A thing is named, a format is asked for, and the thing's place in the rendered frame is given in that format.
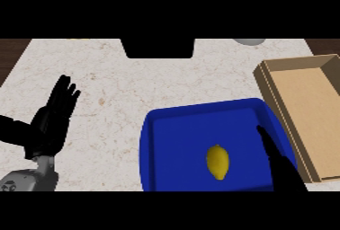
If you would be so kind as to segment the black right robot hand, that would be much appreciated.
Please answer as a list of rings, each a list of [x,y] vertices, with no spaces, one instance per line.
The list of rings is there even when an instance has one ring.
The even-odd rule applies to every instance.
[[[267,154],[273,190],[276,192],[307,192],[306,184],[301,180],[299,171],[287,156],[281,154],[279,148],[265,128],[256,126],[262,137],[263,147]]]

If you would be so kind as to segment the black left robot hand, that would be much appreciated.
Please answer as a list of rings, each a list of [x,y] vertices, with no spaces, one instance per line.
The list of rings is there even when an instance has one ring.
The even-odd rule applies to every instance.
[[[28,160],[41,155],[55,156],[61,151],[80,93],[71,78],[62,75],[31,123],[0,115],[0,141],[22,146]]]

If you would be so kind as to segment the yellow lemon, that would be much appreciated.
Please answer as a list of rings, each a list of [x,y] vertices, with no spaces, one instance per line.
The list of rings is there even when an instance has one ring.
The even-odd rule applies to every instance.
[[[229,152],[220,145],[214,145],[207,150],[207,169],[214,178],[222,181],[229,172]]]

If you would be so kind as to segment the cardboard box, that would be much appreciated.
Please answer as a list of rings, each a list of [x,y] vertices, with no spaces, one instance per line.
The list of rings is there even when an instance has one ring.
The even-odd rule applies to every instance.
[[[262,61],[254,79],[306,182],[340,181],[340,56]]]

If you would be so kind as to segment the blue plastic tray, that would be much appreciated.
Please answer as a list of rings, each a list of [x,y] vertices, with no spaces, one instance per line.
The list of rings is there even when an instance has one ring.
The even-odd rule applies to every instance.
[[[278,118],[257,99],[211,102],[148,113],[139,140],[145,191],[272,191],[267,154],[256,128],[263,127],[281,154],[294,150]],[[217,180],[207,169],[211,146],[229,152],[229,172]]]

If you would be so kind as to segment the black sink opening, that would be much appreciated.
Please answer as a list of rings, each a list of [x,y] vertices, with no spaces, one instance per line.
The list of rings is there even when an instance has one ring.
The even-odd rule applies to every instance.
[[[195,39],[121,39],[129,58],[192,58]]]

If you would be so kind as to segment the grey round object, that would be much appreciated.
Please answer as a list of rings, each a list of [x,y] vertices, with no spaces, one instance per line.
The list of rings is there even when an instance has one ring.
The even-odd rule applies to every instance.
[[[233,39],[233,40],[245,46],[257,46],[265,42],[266,39]]]

